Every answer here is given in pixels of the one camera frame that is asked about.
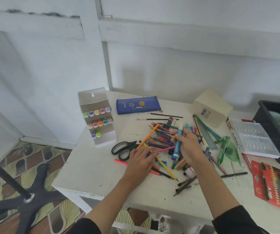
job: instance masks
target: electric fan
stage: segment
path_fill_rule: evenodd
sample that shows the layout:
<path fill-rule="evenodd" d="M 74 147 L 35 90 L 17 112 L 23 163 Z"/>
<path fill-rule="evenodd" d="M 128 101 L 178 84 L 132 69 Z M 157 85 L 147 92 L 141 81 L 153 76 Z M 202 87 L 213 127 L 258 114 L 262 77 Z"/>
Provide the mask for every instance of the electric fan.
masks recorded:
<path fill-rule="evenodd" d="M 17 209 L 19 211 L 20 221 L 16 232 L 17 234 L 29 233 L 36 214 L 42 206 L 50 202 L 66 199 L 66 197 L 58 191 L 49 192 L 45 189 L 44 184 L 48 168 L 48 163 L 39 165 L 32 186 L 28 189 L 24 189 L 0 166 L 0 177 L 20 194 L 20 196 L 16 198 L 0 201 L 0 212 L 6 212 L 11 209 Z"/>

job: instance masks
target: ruler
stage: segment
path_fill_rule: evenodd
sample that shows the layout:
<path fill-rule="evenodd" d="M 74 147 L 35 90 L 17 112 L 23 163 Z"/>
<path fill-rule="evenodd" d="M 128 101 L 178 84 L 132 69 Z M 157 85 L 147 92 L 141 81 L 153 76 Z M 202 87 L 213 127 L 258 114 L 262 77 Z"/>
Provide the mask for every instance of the ruler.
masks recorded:
<path fill-rule="evenodd" d="M 198 118 L 195 118 L 197 120 L 198 126 L 200 128 L 200 132 L 202 133 L 203 137 L 205 138 L 209 148 L 211 150 L 215 150 L 218 149 L 216 143 L 212 140 L 211 136 L 208 133 L 208 130 L 205 129 L 205 127 L 203 126 L 202 122 L 200 122 L 200 120 Z"/>

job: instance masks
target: black bin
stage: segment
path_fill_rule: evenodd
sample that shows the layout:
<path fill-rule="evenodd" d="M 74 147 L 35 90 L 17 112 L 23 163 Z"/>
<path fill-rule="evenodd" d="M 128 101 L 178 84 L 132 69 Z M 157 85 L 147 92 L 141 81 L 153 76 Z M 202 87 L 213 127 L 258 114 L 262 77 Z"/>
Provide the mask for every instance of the black bin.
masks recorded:
<path fill-rule="evenodd" d="M 265 100 L 260 100 L 258 103 L 260 108 L 253 120 L 262 125 L 280 153 L 280 126 L 269 112 L 274 111 L 280 113 L 280 103 Z"/>

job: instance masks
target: hand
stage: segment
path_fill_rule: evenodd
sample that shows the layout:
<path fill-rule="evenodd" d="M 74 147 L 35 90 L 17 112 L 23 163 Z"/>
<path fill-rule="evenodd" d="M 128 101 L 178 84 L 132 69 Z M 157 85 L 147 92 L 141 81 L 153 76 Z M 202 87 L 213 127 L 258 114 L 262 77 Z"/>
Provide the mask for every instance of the hand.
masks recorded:
<path fill-rule="evenodd" d="M 155 148 L 142 146 L 130 152 L 129 162 L 121 180 L 129 185 L 131 191 L 144 181 L 153 166 L 154 159 L 158 156 L 158 153 L 153 153 L 146 158 L 150 150 Z"/>
<path fill-rule="evenodd" d="M 174 144 L 176 140 L 181 141 L 181 154 L 190 166 L 195 166 L 200 158 L 205 157 L 196 135 L 186 128 L 183 128 L 182 135 L 176 134 L 171 139 Z"/>

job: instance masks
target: marker holder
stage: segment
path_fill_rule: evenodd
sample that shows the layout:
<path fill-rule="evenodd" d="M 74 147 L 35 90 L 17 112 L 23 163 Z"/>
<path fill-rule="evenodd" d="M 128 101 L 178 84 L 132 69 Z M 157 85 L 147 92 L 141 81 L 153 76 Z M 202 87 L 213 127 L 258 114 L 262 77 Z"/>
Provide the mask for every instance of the marker holder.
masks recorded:
<path fill-rule="evenodd" d="M 87 125 L 93 124 L 93 121 L 98 121 L 98 119 L 102 118 L 113 118 L 112 116 L 112 107 L 109 103 L 109 100 L 106 95 L 105 88 L 98 88 L 93 90 L 86 90 L 78 92 L 78 100 L 80 103 L 80 109 L 82 114 L 85 112 L 100 110 L 104 108 L 111 108 L 110 112 L 99 113 L 99 115 L 89 116 L 84 118 Z M 97 128 L 88 128 L 90 134 L 92 134 L 93 130 L 99 129 L 101 132 L 100 137 L 96 137 L 93 139 L 96 147 L 102 147 L 104 145 L 108 145 L 117 141 L 114 121 L 112 123 L 107 123 L 103 126 L 98 126 Z"/>

